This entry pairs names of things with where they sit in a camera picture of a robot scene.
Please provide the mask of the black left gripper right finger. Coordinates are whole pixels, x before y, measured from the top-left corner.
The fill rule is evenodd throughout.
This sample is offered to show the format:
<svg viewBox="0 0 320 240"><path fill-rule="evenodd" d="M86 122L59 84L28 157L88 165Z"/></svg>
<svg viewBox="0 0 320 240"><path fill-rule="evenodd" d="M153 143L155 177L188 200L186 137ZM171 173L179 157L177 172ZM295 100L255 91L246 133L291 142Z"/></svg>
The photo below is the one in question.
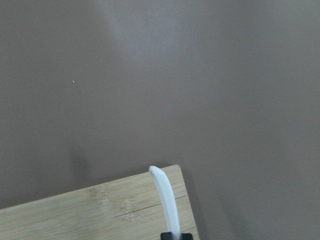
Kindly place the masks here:
<svg viewBox="0 0 320 240"><path fill-rule="evenodd" d="M180 240L193 240L193 235L191 233L181 233Z"/></svg>

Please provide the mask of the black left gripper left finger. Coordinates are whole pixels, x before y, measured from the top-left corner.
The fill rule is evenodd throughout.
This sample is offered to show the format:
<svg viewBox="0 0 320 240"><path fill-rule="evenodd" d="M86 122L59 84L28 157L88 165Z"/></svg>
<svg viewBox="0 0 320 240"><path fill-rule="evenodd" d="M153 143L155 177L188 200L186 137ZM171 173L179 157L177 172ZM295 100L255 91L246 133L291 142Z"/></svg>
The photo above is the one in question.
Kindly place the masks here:
<svg viewBox="0 0 320 240"><path fill-rule="evenodd" d="M173 240L173 234L171 232L162 232L160 234L160 240Z"/></svg>

